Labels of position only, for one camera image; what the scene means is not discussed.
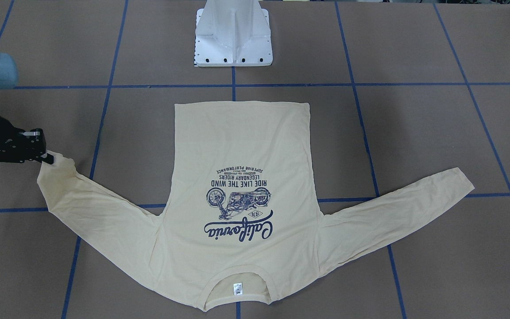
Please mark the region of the beige long sleeve shirt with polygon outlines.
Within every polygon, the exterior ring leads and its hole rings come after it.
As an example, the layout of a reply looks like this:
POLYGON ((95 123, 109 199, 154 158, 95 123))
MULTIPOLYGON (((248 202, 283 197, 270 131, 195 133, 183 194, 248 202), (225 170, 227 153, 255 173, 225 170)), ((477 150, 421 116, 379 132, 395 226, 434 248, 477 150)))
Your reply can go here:
POLYGON ((307 103, 175 105, 171 190, 160 215, 53 153, 37 184, 48 211, 144 287, 208 311, 272 303, 426 226, 474 186, 459 168, 323 214, 307 103))

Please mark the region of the white pedestal column base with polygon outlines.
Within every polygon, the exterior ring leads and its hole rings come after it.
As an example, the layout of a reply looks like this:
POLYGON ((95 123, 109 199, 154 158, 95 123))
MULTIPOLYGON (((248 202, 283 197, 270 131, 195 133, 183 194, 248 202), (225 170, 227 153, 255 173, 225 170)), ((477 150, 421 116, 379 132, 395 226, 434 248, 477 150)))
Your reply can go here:
POLYGON ((197 67, 271 66, 269 12, 258 0, 208 0, 196 12, 197 67))

